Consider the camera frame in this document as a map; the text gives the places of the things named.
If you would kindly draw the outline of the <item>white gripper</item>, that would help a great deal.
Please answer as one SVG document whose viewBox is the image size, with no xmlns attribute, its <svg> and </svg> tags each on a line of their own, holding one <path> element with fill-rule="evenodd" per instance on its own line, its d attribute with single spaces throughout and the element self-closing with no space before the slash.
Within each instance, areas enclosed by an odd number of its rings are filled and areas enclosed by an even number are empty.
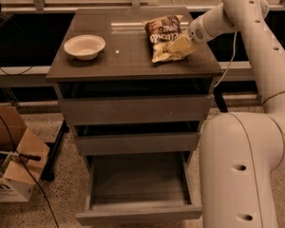
<svg viewBox="0 0 285 228">
<path fill-rule="evenodd" d="M 195 43 L 190 43 L 186 36 L 181 35 L 167 47 L 170 53 L 180 51 L 180 54 L 185 57 L 195 52 L 198 48 L 198 44 L 205 44 L 213 39 L 206 29 L 203 15 L 193 20 L 188 26 L 187 31 Z"/>
</svg>

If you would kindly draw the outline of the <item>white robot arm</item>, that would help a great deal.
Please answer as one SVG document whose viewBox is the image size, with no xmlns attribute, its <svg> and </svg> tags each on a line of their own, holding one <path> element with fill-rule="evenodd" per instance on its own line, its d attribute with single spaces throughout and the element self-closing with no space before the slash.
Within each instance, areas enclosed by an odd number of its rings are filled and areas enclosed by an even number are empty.
<svg viewBox="0 0 285 228">
<path fill-rule="evenodd" d="M 265 0 L 222 0 L 194 20 L 169 51 L 237 31 L 254 72 L 261 113 L 224 113 L 199 143 L 203 228 L 278 228 L 270 174 L 285 168 L 285 49 L 266 25 Z"/>
</svg>

